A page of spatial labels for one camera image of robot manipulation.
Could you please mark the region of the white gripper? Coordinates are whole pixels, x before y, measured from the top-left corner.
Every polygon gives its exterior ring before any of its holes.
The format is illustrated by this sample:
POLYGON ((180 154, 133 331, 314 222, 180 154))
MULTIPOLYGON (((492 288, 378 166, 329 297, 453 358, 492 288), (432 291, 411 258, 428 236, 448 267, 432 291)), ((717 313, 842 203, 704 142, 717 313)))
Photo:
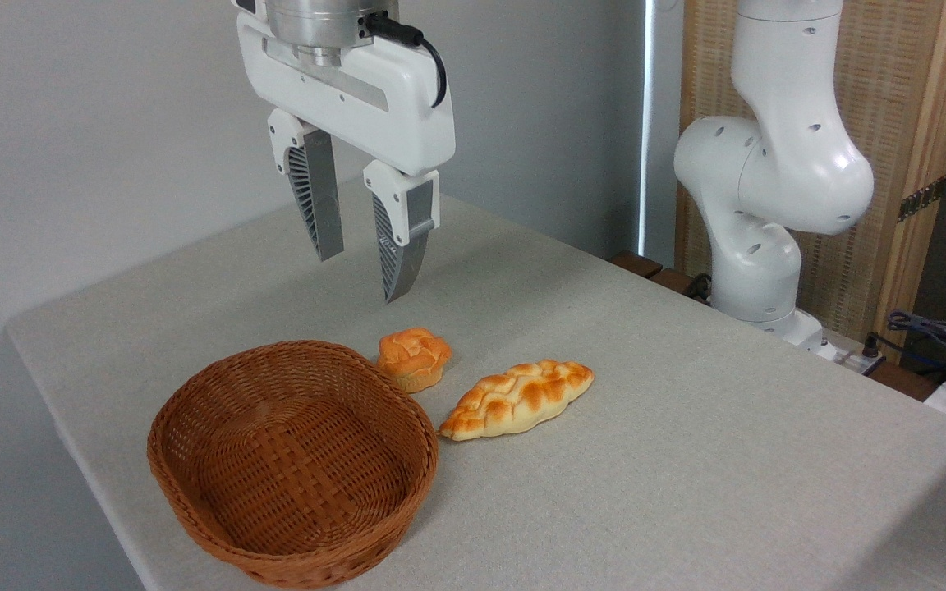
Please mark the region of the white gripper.
POLYGON ((322 261, 344 250, 330 135, 380 160, 364 169, 364 180, 373 197, 384 300, 402 298, 440 225, 433 169, 457 150, 451 99, 433 105, 434 60, 425 50, 378 38, 342 50, 338 68, 318 66, 297 60, 248 11, 239 12, 236 28, 253 90, 277 106, 268 117, 275 165, 289 180, 322 261))

